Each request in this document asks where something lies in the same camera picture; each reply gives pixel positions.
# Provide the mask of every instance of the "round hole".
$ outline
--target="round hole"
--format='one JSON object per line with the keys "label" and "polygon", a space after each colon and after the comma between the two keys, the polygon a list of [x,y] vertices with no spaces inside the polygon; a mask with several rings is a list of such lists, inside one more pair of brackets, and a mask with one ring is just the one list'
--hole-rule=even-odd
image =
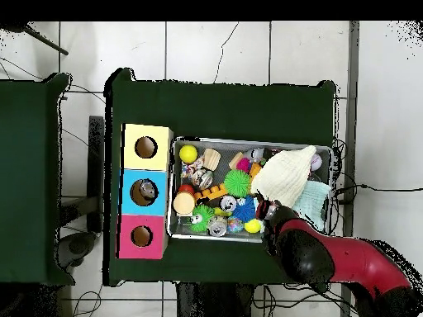
{"label": "round hole", "polygon": [[143,136],[135,142],[135,153],[143,159],[153,158],[157,153],[157,143],[149,136]]}
{"label": "round hole", "polygon": [[147,247],[153,240],[153,232],[147,226],[135,227],[131,232],[131,241],[137,247]]}
{"label": "round hole", "polygon": [[158,195],[157,186],[148,178],[137,180],[131,186],[131,199],[138,206],[151,206]]}

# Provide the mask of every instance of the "metal tray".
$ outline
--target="metal tray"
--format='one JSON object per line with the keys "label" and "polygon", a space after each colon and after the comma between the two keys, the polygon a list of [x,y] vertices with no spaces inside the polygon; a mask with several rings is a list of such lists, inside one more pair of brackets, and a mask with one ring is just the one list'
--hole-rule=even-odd
{"label": "metal tray", "polygon": [[[189,226],[184,224],[186,221],[185,217],[177,216],[173,207],[172,202],[176,191],[179,186],[183,183],[190,183],[187,179],[181,179],[181,159],[179,158],[179,150],[185,144],[191,144],[197,148],[198,154],[201,155],[204,149],[214,149],[221,154],[221,159],[217,169],[213,172],[213,183],[212,186],[219,185],[224,182],[225,175],[231,170],[229,168],[229,162],[238,152],[245,152],[248,149],[253,148],[273,148],[281,150],[293,150],[303,149],[307,147],[307,144],[280,144],[280,143],[268,143],[268,142],[257,142],[257,141],[239,141],[239,140],[221,140],[221,139],[206,139],[198,138],[195,141],[186,140],[186,138],[179,136],[175,138],[170,146],[171,158],[174,158],[173,166],[171,167],[172,176],[169,177],[169,197],[168,197],[168,216],[166,229],[168,234],[172,238],[176,239],[210,239],[210,240],[224,240],[224,241],[235,241],[235,242],[251,242],[261,243],[263,234],[249,234],[246,231],[241,231],[236,234],[226,234],[223,237],[212,237],[206,232],[204,233],[193,233]],[[321,156],[322,165],[314,172],[320,180],[332,187],[332,169],[333,169],[333,151],[329,147],[316,146],[316,152]],[[209,201],[208,205],[218,206],[218,199]],[[330,210],[329,210],[330,198],[328,197],[324,205],[322,212],[322,218],[326,222],[326,232],[330,230]]]}

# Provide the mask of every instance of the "pink box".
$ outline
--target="pink box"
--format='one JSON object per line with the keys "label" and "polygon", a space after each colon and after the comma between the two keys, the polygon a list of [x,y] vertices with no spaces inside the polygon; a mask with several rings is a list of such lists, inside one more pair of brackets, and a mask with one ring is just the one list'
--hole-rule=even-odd
{"label": "pink box", "polygon": [[[146,226],[153,237],[146,247],[139,247],[131,240],[131,232],[137,226]],[[121,216],[121,232],[119,239],[119,259],[161,259],[167,245],[167,234],[164,228],[164,216],[155,215],[123,215]]]}

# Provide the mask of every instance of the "yellow ball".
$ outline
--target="yellow ball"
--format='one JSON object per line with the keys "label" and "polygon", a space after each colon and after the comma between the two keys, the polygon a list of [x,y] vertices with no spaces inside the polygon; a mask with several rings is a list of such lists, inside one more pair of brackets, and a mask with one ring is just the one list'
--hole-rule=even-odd
{"label": "yellow ball", "polygon": [[245,231],[251,234],[257,234],[261,229],[261,224],[257,219],[252,219],[244,224]]}
{"label": "yellow ball", "polygon": [[197,149],[190,144],[185,144],[179,151],[179,157],[184,163],[193,163],[197,159]]}

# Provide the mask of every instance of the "yellow box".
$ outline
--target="yellow box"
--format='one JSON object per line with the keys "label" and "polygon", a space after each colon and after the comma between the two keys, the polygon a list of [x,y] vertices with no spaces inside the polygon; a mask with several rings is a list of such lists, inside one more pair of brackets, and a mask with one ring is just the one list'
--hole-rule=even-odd
{"label": "yellow box", "polygon": [[[171,129],[164,126],[126,124],[123,167],[126,169],[167,172],[172,137],[173,132]],[[140,152],[137,153],[135,150],[136,146],[142,144],[146,138],[151,140],[150,144],[155,146],[155,152],[150,158],[142,158],[139,156]]]}

